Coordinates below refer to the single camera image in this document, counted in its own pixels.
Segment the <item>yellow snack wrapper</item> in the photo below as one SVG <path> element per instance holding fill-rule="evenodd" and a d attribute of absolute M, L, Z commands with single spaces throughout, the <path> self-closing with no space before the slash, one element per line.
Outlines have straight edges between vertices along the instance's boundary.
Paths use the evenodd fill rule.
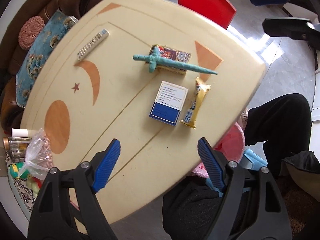
<path fill-rule="evenodd" d="M 193 101 L 189 109 L 187 110 L 184 118 L 181 120 L 181 123 L 184 125 L 196 129 L 196 119 L 199 113 L 200 107 L 206 97 L 206 94 L 210 91 L 211 86 L 207 85 L 200 77 L 195 79 L 195 94 Z"/>

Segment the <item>red plastic chair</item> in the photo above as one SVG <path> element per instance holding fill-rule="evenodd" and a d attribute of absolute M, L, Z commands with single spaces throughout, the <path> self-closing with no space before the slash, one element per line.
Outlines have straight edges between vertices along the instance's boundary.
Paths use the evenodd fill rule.
<path fill-rule="evenodd" d="M 227 29 L 236 15 L 229 0 L 178 0 L 178 4 L 210 19 Z"/>

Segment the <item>green clay sword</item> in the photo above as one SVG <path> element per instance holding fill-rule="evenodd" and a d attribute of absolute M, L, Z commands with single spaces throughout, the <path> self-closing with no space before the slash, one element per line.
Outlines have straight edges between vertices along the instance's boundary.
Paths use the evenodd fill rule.
<path fill-rule="evenodd" d="M 150 55 L 133 55 L 132 58 L 135 61 L 147 62 L 149 64 L 150 73 L 153 73 L 156 70 L 157 66 L 159 65 L 159 66 L 174 67 L 178 69 L 189 70 L 189 71 L 198 72 L 201 74 L 209 74 L 209 75 L 218 74 L 218 72 L 214 70 L 203 68 L 198 65 L 189 64 L 189 63 L 180 62 L 180 61 L 174 61 L 172 59 L 161 57 L 160 49 L 158 47 L 155 47 L 153 49 L 152 54 Z"/>

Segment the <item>patterned side cloth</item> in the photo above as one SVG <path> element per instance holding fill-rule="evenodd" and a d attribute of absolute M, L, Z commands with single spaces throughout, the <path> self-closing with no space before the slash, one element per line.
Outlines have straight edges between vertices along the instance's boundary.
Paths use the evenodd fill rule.
<path fill-rule="evenodd" d="M 4 157 L 5 157 L 5 163 L 7 166 L 8 181 L 9 181 L 10 188 L 15 196 L 15 199 L 20 209 L 25 215 L 26 219 L 30 220 L 36 198 L 33 195 L 33 191 L 27 187 L 26 179 L 15 179 L 10 174 L 9 166 L 13 164 L 13 162 L 11 161 L 6 151 L 5 151 Z"/>

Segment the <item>pink round cushion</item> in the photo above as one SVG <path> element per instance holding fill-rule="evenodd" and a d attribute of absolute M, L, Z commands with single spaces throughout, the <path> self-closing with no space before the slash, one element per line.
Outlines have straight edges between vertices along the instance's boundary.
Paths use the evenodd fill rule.
<path fill-rule="evenodd" d="M 45 23 L 41 16 L 34 16 L 27 20 L 20 29 L 18 44 L 23 50 L 28 50 L 33 45 L 39 33 L 44 28 Z"/>

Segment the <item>white remote control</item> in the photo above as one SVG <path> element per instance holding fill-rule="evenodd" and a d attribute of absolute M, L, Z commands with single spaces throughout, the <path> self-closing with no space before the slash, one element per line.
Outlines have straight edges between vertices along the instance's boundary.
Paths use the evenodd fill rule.
<path fill-rule="evenodd" d="M 101 42 L 110 35 L 107 29 L 102 29 L 93 38 L 91 38 L 77 53 L 77 61 L 80 62 L 88 56 Z"/>

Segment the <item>blue floral blanket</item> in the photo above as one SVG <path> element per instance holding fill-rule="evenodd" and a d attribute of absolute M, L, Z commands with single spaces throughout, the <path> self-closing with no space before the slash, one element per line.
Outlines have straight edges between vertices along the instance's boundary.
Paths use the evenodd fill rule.
<path fill-rule="evenodd" d="M 74 16 L 65 15 L 57 10 L 41 30 L 15 77 L 16 103 L 19 107 L 26 106 L 44 64 L 60 40 L 77 22 L 78 19 Z"/>

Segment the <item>poker card box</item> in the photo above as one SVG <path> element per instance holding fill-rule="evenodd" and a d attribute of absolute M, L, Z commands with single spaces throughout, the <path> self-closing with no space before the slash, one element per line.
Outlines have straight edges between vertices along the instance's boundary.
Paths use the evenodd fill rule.
<path fill-rule="evenodd" d="M 153 49 L 155 47 L 159 48 L 160 56 L 166 59 L 170 59 L 177 62 L 188 63 L 191 58 L 191 53 L 177 50 L 168 46 L 161 46 L 159 44 L 155 44 L 151 47 L 149 51 L 149 55 L 153 53 Z M 160 65 L 160 64 L 157 65 L 157 69 L 167 70 L 180 75 L 185 75 L 187 72 L 185 69 L 170 67 L 170 66 Z"/>

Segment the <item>plastic bag of peanuts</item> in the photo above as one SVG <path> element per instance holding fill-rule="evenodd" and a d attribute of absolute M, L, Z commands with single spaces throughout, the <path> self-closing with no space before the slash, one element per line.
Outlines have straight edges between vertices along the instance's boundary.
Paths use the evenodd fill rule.
<path fill-rule="evenodd" d="M 44 129 L 40 129 L 33 136 L 27 147 L 25 158 L 18 176 L 21 178 L 25 172 L 31 176 L 45 180 L 49 170 L 53 167 L 53 158 L 50 140 Z"/>

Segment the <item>pink lined trash bin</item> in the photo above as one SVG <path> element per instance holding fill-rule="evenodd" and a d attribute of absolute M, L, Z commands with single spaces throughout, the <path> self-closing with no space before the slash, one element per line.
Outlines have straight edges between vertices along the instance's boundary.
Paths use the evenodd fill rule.
<path fill-rule="evenodd" d="M 240 163 L 245 149 L 245 136 L 241 126 L 236 122 L 219 142 L 210 146 L 221 152 L 228 161 Z"/>

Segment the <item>light blue plastic stool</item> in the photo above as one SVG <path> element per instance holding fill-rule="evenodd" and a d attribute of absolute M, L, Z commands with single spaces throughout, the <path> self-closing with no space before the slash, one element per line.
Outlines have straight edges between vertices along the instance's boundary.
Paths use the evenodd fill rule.
<path fill-rule="evenodd" d="M 244 151 L 240 165 L 243 168 L 258 171 L 261 167 L 267 166 L 267 161 L 261 158 L 259 155 L 255 154 L 250 148 Z M 209 178 L 206 178 L 206 185 L 213 191 L 218 192 L 219 197 L 223 196 L 223 193 L 215 187 Z"/>

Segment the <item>person black trouser leg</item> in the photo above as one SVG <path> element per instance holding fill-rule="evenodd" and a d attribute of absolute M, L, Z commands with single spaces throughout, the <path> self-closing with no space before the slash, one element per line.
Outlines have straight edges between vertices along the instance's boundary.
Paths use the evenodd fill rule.
<path fill-rule="evenodd" d="M 311 111 L 286 94 L 248 111 L 245 144 L 265 160 L 227 161 L 205 138 L 197 151 L 208 178 L 187 176 L 163 197 L 171 239 L 319 239 L 319 161 L 309 150 Z"/>

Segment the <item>green bottle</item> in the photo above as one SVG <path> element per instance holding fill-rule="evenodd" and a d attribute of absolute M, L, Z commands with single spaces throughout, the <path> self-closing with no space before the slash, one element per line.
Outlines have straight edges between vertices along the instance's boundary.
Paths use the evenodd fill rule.
<path fill-rule="evenodd" d="M 23 168 L 24 163 L 14 163 L 9 165 L 9 173 L 14 179 L 29 179 L 31 178 L 31 174 L 28 170 L 24 169 L 23 173 L 20 172 L 20 170 Z"/>

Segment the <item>glass jar with gold lid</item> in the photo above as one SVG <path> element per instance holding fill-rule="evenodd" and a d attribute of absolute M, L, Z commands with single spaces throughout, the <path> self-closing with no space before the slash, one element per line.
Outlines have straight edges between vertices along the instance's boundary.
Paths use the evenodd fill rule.
<path fill-rule="evenodd" d="M 31 139 L 25 137 L 4 137 L 3 145 L 11 159 L 19 159 L 25 157 L 25 152 Z"/>

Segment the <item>cream coffee table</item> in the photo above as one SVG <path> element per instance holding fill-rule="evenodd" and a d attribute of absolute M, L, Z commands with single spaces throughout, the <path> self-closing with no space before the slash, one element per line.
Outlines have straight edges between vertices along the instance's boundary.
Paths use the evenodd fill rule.
<path fill-rule="evenodd" d="M 82 61 L 78 51 L 99 31 L 110 33 Z M 162 81 L 188 89 L 185 114 L 198 74 L 158 69 L 133 55 L 154 44 L 191 53 L 190 63 L 215 70 L 196 129 L 149 117 Z M 215 145 L 248 105 L 265 74 L 263 60 L 207 18 L 166 0 L 102 0 L 63 37 L 37 77 L 21 127 L 44 129 L 53 164 L 70 170 L 105 150 L 112 139 L 121 154 L 97 199 L 109 223 L 163 194 L 200 162 L 197 142 Z"/>

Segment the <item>blue white medicine box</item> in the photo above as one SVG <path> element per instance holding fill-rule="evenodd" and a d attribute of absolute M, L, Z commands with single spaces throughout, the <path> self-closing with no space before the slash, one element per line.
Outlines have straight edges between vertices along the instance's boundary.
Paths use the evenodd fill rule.
<path fill-rule="evenodd" d="M 187 88 L 162 81 L 149 117 L 176 126 L 187 95 Z"/>

